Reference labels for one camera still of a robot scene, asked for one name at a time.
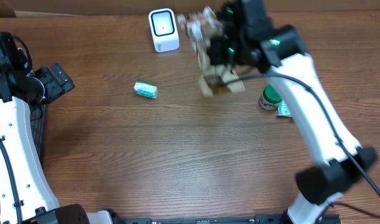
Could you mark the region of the clear bag beige contents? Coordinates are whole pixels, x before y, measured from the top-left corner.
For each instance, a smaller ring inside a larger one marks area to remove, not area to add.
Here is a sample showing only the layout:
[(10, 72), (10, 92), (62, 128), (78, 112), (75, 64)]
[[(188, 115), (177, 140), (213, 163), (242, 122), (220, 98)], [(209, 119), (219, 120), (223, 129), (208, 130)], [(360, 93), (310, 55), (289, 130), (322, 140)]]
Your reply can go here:
[(229, 48), (218, 47), (217, 55), (212, 54), (212, 42), (223, 37), (223, 24), (212, 9), (207, 6), (202, 12), (179, 14), (177, 20), (197, 53), (200, 67), (199, 85), (203, 96), (214, 97), (243, 92), (245, 87), (242, 81), (229, 83), (238, 78), (233, 66), (228, 62), (231, 52)]

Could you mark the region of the green lid jar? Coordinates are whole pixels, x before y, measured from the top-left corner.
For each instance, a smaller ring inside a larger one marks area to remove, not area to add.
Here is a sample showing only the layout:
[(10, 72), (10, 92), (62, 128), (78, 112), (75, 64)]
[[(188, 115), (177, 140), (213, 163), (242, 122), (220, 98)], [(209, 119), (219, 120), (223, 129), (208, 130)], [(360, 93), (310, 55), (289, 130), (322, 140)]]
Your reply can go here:
[(264, 88), (259, 97), (259, 105), (265, 110), (275, 110), (281, 102), (282, 98), (270, 84)]

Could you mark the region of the green wet wipes pack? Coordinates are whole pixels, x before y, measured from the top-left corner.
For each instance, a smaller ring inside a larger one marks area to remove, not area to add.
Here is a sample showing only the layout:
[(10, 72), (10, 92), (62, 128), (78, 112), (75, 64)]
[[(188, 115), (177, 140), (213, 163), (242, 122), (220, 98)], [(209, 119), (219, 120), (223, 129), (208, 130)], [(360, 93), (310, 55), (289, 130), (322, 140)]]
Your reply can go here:
[(278, 117), (286, 117), (291, 118), (292, 114), (289, 110), (289, 107), (286, 105), (284, 101), (281, 101), (277, 107), (277, 116)]

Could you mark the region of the teal white tissue pack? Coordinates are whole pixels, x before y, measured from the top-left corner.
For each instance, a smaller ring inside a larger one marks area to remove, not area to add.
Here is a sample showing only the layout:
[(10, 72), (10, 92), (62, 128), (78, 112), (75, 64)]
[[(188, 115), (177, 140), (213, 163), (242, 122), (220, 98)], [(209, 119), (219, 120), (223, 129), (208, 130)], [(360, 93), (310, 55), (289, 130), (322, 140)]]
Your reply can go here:
[(134, 91), (141, 96), (156, 99), (158, 97), (158, 88), (154, 85), (143, 82), (135, 82)]

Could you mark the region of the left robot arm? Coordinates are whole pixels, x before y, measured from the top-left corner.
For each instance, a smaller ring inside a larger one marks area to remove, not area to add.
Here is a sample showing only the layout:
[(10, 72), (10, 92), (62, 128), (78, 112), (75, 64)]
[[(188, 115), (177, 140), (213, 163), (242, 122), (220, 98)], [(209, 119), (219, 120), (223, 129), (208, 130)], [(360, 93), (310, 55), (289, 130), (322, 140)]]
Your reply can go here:
[(31, 128), (30, 110), (70, 90), (72, 79), (57, 63), (33, 69), (22, 40), (0, 32), (0, 221), (1, 223), (116, 223), (109, 210), (86, 212), (60, 206), (46, 181)]

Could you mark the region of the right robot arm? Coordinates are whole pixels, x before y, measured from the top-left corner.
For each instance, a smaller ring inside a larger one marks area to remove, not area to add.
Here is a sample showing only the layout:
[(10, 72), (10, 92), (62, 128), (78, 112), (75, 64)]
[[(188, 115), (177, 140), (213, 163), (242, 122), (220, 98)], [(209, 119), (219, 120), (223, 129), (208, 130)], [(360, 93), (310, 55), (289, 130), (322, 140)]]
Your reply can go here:
[(310, 152), (312, 166), (295, 176), (299, 194), (282, 223), (316, 223), (377, 161), (343, 124), (298, 30), (274, 27), (262, 1), (230, 1), (216, 11), (222, 34), (211, 39), (213, 65), (247, 65), (275, 89), (288, 106)]

